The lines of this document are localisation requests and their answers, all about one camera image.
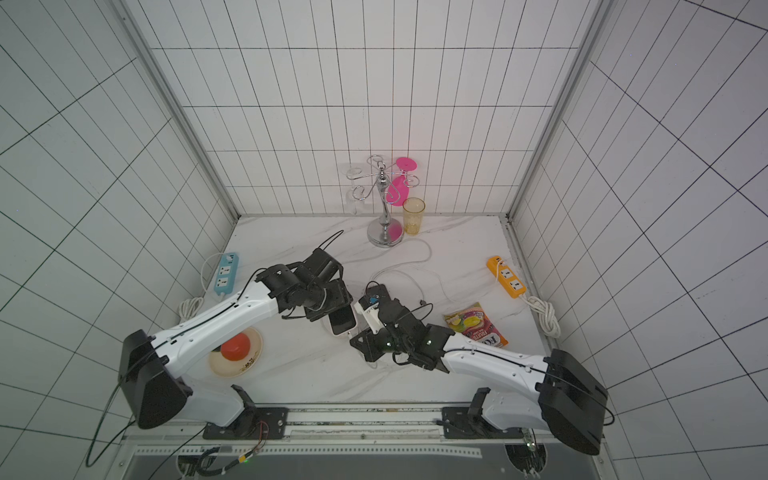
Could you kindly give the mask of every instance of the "smartphone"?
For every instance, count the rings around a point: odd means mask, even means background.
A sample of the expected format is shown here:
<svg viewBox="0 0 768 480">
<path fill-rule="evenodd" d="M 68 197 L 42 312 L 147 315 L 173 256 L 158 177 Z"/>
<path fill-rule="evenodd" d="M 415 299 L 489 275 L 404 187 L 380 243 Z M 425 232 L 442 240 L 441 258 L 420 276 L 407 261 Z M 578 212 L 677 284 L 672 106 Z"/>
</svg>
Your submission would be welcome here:
<svg viewBox="0 0 768 480">
<path fill-rule="evenodd" d="M 352 311 L 352 307 L 349 305 L 337 310 L 336 312 L 329 313 L 328 319 L 331 322 L 331 330 L 333 331 L 333 335 L 341 335 L 347 330 L 355 328 L 357 325 L 355 313 Z"/>
</svg>

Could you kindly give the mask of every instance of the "yellow cup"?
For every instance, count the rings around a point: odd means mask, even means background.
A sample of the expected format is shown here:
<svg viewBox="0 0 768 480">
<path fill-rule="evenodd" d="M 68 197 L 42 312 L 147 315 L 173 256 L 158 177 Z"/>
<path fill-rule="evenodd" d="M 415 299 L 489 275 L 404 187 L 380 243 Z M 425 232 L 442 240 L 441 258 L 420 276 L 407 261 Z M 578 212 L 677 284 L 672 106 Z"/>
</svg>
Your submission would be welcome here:
<svg viewBox="0 0 768 480">
<path fill-rule="evenodd" d="M 402 203 L 402 220 L 408 235 L 416 235 L 421 230 L 424 208 L 424 200 L 421 198 L 408 197 Z"/>
</svg>

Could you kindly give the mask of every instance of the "power strip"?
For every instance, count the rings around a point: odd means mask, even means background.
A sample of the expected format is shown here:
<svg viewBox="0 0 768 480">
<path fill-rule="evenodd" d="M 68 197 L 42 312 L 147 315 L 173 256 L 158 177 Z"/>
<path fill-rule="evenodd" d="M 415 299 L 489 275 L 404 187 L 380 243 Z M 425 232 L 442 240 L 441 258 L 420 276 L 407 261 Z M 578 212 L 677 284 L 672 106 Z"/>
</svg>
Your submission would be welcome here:
<svg viewBox="0 0 768 480">
<path fill-rule="evenodd" d="M 225 253 L 221 256 L 215 276 L 216 283 L 214 283 L 214 292 L 217 295 L 232 293 L 235 287 L 235 274 L 237 273 L 237 263 L 239 260 L 237 253 Z"/>
<path fill-rule="evenodd" d="M 491 257 L 486 263 L 488 270 L 498 277 L 498 282 L 507 290 L 509 296 L 517 298 L 527 290 L 523 282 L 515 275 L 501 257 Z"/>
</svg>

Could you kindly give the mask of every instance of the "metal stand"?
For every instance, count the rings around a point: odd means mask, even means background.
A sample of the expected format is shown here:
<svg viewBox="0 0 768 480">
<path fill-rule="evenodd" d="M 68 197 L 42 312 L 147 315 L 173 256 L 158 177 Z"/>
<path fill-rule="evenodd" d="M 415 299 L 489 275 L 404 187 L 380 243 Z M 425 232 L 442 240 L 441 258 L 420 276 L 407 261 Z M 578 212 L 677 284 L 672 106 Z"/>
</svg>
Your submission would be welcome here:
<svg viewBox="0 0 768 480">
<path fill-rule="evenodd" d="M 359 195 L 365 188 L 362 185 L 358 185 L 353 188 L 352 196 L 355 200 L 365 200 L 371 193 L 373 193 L 374 187 L 378 189 L 379 196 L 382 199 L 382 209 L 384 211 L 379 218 L 375 219 L 368 226 L 368 240 L 377 247 L 394 247 L 402 240 L 404 230 L 402 228 L 402 223 L 392 218 L 392 215 L 389 212 L 389 205 L 397 203 L 397 201 L 400 200 L 400 192 L 397 189 L 394 189 L 394 191 L 397 192 L 397 197 L 391 200 L 387 199 L 387 197 L 393 197 L 392 193 L 389 191 L 389 186 L 392 185 L 392 179 L 389 175 L 404 175 L 406 177 L 404 183 L 408 188 L 418 185 L 419 179 L 415 175 L 407 174 L 405 172 L 387 172 L 387 165 L 384 163 L 384 159 L 381 155 L 372 155 L 368 157 L 367 161 L 369 165 L 378 168 L 379 171 L 374 174 L 362 176 L 357 176 L 350 171 L 347 174 L 347 178 L 350 180 L 357 180 L 365 177 L 374 177 L 374 183 L 365 195 Z"/>
</svg>

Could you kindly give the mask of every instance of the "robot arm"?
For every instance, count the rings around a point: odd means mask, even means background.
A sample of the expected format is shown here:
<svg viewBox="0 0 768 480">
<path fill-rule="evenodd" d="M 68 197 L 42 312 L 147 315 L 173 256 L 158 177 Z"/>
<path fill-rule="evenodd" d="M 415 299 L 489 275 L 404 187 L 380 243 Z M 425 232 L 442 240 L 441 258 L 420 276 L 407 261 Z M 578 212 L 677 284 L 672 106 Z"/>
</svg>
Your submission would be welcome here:
<svg viewBox="0 0 768 480">
<path fill-rule="evenodd" d="M 352 303 L 343 268 L 320 248 L 303 262 L 262 270 L 236 296 L 195 318 L 155 336 L 139 330 L 125 339 L 118 378 L 140 428 L 178 416 L 213 423 L 233 437 L 248 435 L 257 409 L 240 387 L 222 390 L 184 373 L 249 325 L 279 312 L 302 306 L 314 321 Z M 423 369 L 488 382 L 492 391 L 477 391 L 470 408 L 476 412 L 476 431 L 548 429 L 579 452 L 599 453 L 607 392 L 566 352 L 526 356 L 475 342 L 444 326 L 425 325 L 389 298 L 383 285 L 367 289 L 355 308 L 374 327 L 350 340 L 367 361 L 385 353 L 407 353 L 408 363 Z M 509 395 L 516 397 L 505 401 Z"/>
<path fill-rule="evenodd" d="M 439 325 L 425 325 L 383 285 L 372 286 L 356 305 L 371 328 L 350 345 L 368 362 L 385 353 L 407 353 L 423 369 L 463 373 L 488 382 L 469 415 L 479 434 L 513 427 L 547 429 L 565 445 L 588 455 L 600 452 L 607 390 L 569 353 L 524 355 L 476 342 Z"/>
<path fill-rule="evenodd" d="M 236 296 L 193 319 L 154 336 L 139 330 L 126 337 L 118 380 L 140 428 L 178 415 L 248 429 L 254 407 L 240 387 L 222 391 L 184 373 L 246 327 L 279 312 L 302 306 L 311 322 L 352 302 L 341 264 L 323 249 L 303 262 L 260 270 Z"/>
</svg>

